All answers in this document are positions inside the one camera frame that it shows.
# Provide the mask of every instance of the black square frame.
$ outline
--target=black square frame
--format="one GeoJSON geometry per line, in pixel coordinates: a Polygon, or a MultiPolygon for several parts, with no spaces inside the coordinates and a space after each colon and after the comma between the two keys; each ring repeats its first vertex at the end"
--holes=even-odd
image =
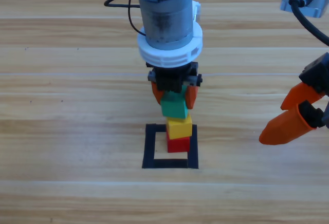
{"type": "Polygon", "coordinates": [[[197,147],[197,125],[192,126],[190,151],[187,159],[154,159],[156,133],[166,132],[165,124],[147,124],[145,129],[145,147],[143,169],[199,169],[197,147]]]}

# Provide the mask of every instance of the wood grain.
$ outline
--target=wood grain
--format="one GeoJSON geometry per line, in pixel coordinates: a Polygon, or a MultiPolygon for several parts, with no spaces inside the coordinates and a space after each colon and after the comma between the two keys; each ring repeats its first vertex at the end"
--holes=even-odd
{"type": "MultiPolygon", "coordinates": [[[[165,119],[125,9],[0,1],[1,224],[329,222],[327,129],[258,142],[326,52],[281,0],[198,0],[199,170],[141,168],[145,124],[165,119]]],[[[311,21],[329,33],[328,18],[311,21]]],[[[157,136],[155,156],[186,155],[167,154],[157,136]]]]}

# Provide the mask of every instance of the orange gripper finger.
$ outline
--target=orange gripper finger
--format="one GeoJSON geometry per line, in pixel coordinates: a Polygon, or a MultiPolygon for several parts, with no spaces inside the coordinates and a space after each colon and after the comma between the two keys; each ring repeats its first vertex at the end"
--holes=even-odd
{"type": "Polygon", "coordinates": [[[197,97],[198,87],[188,86],[185,92],[185,101],[188,109],[193,109],[197,97]]]}
{"type": "Polygon", "coordinates": [[[324,93],[319,94],[313,87],[301,82],[289,91],[281,105],[281,109],[289,110],[296,106],[296,104],[300,104],[304,101],[309,101],[310,104],[313,104],[324,97],[324,95],[324,93]]]}
{"type": "Polygon", "coordinates": [[[165,94],[164,91],[160,91],[158,90],[158,87],[156,86],[156,83],[151,82],[152,83],[152,92],[153,95],[155,97],[155,99],[157,100],[157,102],[160,104],[161,103],[161,98],[163,97],[163,95],[165,94]]]}
{"type": "Polygon", "coordinates": [[[296,138],[315,130],[301,116],[298,105],[272,119],[259,137],[262,144],[278,145],[293,141],[296,138]]]}

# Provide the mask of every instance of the stacked blocks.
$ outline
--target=stacked blocks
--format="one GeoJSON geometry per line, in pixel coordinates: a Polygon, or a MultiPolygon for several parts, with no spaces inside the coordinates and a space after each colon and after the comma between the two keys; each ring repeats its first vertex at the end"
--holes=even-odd
{"type": "Polygon", "coordinates": [[[152,82],[152,91],[167,118],[168,153],[189,152],[193,126],[189,109],[193,109],[198,87],[182,86],[182,91],[176,93],[159,91],[152,82]]]}

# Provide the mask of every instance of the electrical cord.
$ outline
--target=electrical cord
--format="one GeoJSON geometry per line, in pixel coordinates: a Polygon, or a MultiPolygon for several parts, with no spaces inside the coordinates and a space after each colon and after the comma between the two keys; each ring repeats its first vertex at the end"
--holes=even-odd
{"type": "Polygon", "coordinates": [[[304,7],[305,3],[301,0],[289,0],[293,14],[298,21],[318,40],[329,46],[329,37],[323,34],[318,28],[316,28],[300,11],[300,7],[304,7]]]}
{"type": "Polygon", "coordinates": [[[133,29],[138,32],[141,35],[145,35],[145,33],[139,31],[133,24],[132,18],[131,18],[131,13],[130,13],[130,9],[131,8],[140,8],[140,5],[132,5],[131,2],[132,0],[129,0],[128,4],[111,4],[111,2],[113,2],[114,0],[107,0],[104,2],[104,6],[106,7],[123,7],[123,8],[128,8],[128,18],[129,18],[129,22],[130,25],[133,27],[133,29]]]}
{"type": "Polygon", "coordinates": [[[146,36],[145,33],[139,31],[139,30],[134,26],[134,24],[133,24],[132,17],[131,17],[131,15],[130,15],[131,2],[132,2],[132,0],[129,0],[129,1],[128,1],[128,18],[129,18],[129,22],[130,22],[131,26],[133,27],[133,29],[134,29],[137,33],[139,33],[139,34],[141,34],[141,35],[143,35],[143,36],[146,36]]]}
{"type": "MultiPolygon", "coordinates": [[[[114,0],[105,1],[104,6],[106,6],[106,7],[123,7],[123,8],[128,8],[129,7],[129,5],[127,5],[127,4],[111,4],[112,1],[114,1],[114,0]]],[[[140,8],[140,5],[130,5],[130,7],[140,8]]]]}

